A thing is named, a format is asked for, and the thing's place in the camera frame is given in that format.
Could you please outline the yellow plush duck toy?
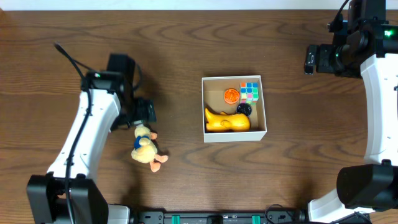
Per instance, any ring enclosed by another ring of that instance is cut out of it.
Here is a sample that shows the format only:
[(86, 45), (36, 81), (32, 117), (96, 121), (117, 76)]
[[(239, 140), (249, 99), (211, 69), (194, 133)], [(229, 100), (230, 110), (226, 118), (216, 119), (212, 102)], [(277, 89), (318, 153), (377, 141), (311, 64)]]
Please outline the yellow plush duck toy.
[(157, 172), (161, 165), (168, 161), (168, 155), (158, 154), (158, 149), (154, 144), (157, 133), (152, 132), (148, 127), (140, 124), (134, 130), (134, 149), (131, 157), (143, 164), (149, 164), (152, 172)]

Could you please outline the orange rubber dinosaur toy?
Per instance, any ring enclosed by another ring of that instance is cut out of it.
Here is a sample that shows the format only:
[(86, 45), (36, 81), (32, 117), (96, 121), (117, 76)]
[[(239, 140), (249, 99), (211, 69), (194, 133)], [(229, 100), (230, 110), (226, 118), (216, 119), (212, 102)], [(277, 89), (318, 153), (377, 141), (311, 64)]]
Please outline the orange rubber dinosaur toy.
[(213, 114), (205, 109), (207, 131), (247, 131), (251, 124), (245, 114)]

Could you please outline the orange round container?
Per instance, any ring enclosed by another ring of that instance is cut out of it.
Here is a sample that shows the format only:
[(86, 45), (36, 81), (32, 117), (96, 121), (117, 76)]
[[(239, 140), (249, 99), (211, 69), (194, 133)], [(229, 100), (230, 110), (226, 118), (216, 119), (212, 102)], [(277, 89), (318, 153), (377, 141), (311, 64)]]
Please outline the orange round container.
[(229, 88), (224, 92), (223, 99), (227, 104), (233, 105), (239, 101), (239, 91), (234, 88)]

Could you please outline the white cardboard box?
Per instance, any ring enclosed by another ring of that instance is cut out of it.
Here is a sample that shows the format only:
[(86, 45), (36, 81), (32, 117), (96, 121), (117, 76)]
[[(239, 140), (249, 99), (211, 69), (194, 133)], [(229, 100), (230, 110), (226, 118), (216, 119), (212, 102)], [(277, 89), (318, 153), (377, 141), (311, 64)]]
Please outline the white cardboard box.
[[(240, 104), (240, 84), (256, 82), (259, 85), (259, 100), (251, 105), (252, 113), (248, 117), (251, 127), (247, 131), (207, 131), (205, 109), (213, 114), (237, 114), (236, 108)], [(239, 91), (239, 101), (233, 105), (227, 104), (223, 99), (224, 92), (234, 88)], [(202, 108), (203, 108), (203, 134), (205, 142), (233, 142), (233, 141), (260, 141), (267, 132), (266, 112), (262, 82), (259, 75), (232, 76), (232, 77), (207, 77), (201, 80)]]

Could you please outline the multicoloured puzzle cube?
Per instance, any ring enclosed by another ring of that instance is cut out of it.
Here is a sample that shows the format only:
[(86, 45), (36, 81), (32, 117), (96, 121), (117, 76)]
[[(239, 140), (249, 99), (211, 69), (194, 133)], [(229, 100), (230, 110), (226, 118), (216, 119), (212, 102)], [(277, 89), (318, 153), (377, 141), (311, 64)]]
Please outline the multicoloured puzzle cube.
[(240, 84), (240, 103), (255, 105), (259, 100), (259, 85), (256, 82)]

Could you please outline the black round container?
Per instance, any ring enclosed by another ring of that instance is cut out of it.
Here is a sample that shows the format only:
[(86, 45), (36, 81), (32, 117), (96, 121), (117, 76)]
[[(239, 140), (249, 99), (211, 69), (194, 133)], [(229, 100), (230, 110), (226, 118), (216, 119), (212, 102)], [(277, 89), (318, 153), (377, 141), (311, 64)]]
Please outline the black round container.
[(248, 103), (240, 103), (236, 108), (237, 114), (244, 114), (249, 117), (252, 113), (251, 105)]

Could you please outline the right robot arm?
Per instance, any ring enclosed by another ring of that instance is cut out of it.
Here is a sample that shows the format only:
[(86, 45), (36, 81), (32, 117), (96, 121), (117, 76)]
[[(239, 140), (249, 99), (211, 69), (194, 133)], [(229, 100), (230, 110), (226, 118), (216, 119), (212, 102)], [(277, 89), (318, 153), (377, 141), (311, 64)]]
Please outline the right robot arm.
[(330, 73), (364, 83), (368, 140), (364, 164), (341, 169), (336, 188), (308, 203), (307, 223), (368, 223), (397, 208), (397, 27), (386, 2), (351, 0), (329, 23), (330, 44), (310, 45), (307, 75)]

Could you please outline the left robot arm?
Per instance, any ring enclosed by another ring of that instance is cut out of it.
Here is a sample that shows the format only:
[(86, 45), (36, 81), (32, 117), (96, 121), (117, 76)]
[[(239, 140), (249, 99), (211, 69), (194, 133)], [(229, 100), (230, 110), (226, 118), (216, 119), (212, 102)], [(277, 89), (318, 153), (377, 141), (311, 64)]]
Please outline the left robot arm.
[(96, 186), (108, 134), (156, 121), (151, 100), (134, 97), (139, 70), (124, 54), (111, 54), (106, 70), (81, 80), (78, 111), (67, 140), (45, 175), (32, 175), (27, 196), (35, 223), (134, 223), (125, 205), (109, 204)]

